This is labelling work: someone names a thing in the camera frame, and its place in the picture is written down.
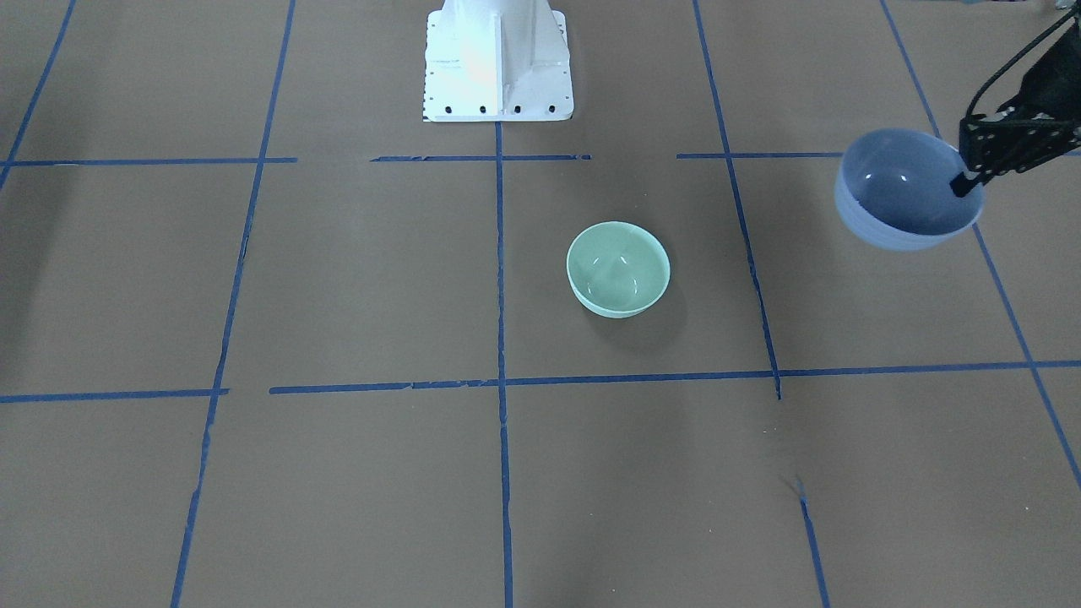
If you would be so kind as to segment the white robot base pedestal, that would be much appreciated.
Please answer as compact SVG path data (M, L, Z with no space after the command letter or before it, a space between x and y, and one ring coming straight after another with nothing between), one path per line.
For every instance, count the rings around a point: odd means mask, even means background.
M548 1L445 1L426 19L422 120L568 121L568 17Z

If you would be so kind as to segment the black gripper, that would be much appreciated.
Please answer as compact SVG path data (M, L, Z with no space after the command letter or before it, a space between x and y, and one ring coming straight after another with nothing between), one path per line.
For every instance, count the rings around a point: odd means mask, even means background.
M956 197L965 197L997 176L1024 173L1078 149L1078 22L1024 74L1019 92L1005 108L1011 111L969 116L959 123L964 169L950 182Z

